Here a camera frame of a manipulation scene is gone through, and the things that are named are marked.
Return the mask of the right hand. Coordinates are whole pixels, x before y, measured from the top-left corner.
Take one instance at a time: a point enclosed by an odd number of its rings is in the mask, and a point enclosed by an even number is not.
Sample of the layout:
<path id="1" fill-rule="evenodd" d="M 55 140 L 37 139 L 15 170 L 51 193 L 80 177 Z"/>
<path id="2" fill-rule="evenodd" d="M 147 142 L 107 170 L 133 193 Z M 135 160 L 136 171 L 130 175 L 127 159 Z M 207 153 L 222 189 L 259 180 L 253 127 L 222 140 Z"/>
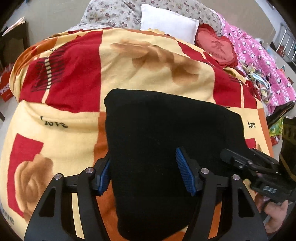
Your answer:
<path id="1" fill-rule="evenodd" d="M 276 204 L 267 201 L 267 197 L 257 193 L 254 202 L 259 212 L 264 211 L 270 216 L 269 221 L 264 225 L 267 234 L 270 235 L 277 232 L 287 216 L 288 200 L 284 201 L 282 204 Z"/>

